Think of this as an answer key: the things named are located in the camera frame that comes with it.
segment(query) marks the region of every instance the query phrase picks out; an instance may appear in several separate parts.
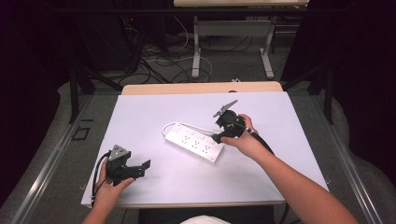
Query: human hand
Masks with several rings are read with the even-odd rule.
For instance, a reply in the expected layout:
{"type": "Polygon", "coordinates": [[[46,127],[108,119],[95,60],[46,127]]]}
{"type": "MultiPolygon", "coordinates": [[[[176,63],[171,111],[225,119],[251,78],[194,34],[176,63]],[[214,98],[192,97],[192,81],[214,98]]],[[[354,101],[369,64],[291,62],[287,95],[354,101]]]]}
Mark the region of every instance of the human hand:
{"type": "Polygon", "coordinates": [[[116,187],[113,187],[111,185],[113,180],[106,179],[106,166],[107,158],[102,163],[99,180],[95,184],[97,192],[95,203],[91,210],[91,214],[96,214],[96,216],[103,217],[104,219],[107,218],[111,210],[116,206],[121,193],[134,182],[133,178],[128,178],[120,182],[116,187]]]}
{"type": "MultiPolygon", "coordinates": [[[[244,120],[248,128],[255,130],[251,118],[248,115],[240,114],[239,117],[244,120]]],[[[262,153],[268,152],[268,150],[247,131],[244,131],[239,138],[222,137],[221,142],[237,147],[245,156],[250,157],[254,161],[257,160],[262,153]]]]}

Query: white power strip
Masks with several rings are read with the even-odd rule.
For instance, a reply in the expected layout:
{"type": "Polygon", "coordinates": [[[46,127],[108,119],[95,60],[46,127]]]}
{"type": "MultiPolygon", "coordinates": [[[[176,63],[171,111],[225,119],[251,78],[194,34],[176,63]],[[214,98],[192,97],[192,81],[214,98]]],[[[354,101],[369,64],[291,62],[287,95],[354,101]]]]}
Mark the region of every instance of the white power strip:
{"type": "Polygon", "coordinates": [[[215,163],[224,144],[213,141],[210,136],[201,134],[180,123],[175,123],[165,139],[189,152],[215,163]]]}

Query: standing desk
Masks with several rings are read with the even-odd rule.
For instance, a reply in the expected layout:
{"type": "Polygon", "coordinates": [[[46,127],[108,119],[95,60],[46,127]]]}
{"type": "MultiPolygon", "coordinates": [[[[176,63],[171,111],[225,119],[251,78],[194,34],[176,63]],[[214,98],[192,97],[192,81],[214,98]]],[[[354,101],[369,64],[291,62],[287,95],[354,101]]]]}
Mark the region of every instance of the standing desk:
{"type": "MultiPolygon", "coordinates": [[[[235,99],[238,103],[231,110],[250,115],[261,137],[281,160],[327,189],[290,98],[279,83],[132,85],[119,96],[97,160],[117,144],[132,152],[128,166],[146,160],[151,160],[151,166],[122,193],[117,207],[284,203],[262,168],[237,148],[225,145],[212,164],[164,140],[162,128],[173,121],[218,130],[213,115],[235,99]]],[[[87,188],[81,204],[91,206],[90,196],[91,188],[87,188]]]]}
{"type": "MultiPolygon", "coordinates": [[[[303,6],[309,0],[175,0],[176,7],[282,7],[303,6]]],[[[273,79],[274,73],[268,58],[268,51],[276,25],[276,17],[269,21],[198,21],[194,16],[194,57],[191,76],[198,78],[201,49],[200,35],[257,35],[266,36],[264,48],[260,49],[262,64],[267,78],[273,79]]]]}

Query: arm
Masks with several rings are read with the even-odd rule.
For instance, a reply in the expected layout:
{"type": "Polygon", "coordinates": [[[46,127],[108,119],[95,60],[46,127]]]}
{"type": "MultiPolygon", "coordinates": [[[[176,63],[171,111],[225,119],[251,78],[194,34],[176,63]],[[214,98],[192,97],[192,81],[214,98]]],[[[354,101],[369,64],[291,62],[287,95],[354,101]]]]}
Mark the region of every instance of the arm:
{"type": "MultiPolygon", "coordinates": [[[[250,117],[240,117],[254,129],[250,117]]],[[[358,223],[326,189],[275,157],[249,133],[240,138],[222,137],[221,142],[237,147],[257,162],[303,223],[358,223]]]]}
{"type": "Polygon", "coordinates": [[[133,178],[128,178],[119,183],[116,187],[113,187],[110,185],[112,180],[106,179],[106,165],[107,159],[105,159],[102,164],[99,180],[96,183],[96,189],[99,188],[99,190],[97,190],[96,193],[95,204],[91,212],[82,222],[84,224],[105,223],[111,210],[116,206],[122,191],[134,182],[133,178]]]}

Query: black curtain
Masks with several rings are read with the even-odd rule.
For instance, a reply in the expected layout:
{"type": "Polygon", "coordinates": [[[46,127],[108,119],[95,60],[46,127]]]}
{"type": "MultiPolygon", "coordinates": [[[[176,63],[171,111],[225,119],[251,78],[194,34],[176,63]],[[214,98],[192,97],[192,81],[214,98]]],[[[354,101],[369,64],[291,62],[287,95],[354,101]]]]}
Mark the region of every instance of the black curtain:
{"type": "Polygon", "coordinates": [[[59,105],[57,89],[68,81],[41,7],[39,1],[2,1],[0,6],[0,205],[44,139],[59,105]]]}
{"type": "Polygon", "coordinates": [[[396,6],[385,0],[311,0],[308,7],[354,10],[346,17],[304,18],[282,80],[294,80],[336,50],[333,94],[349,123],[349,148],[396,185],[396,6]]]}

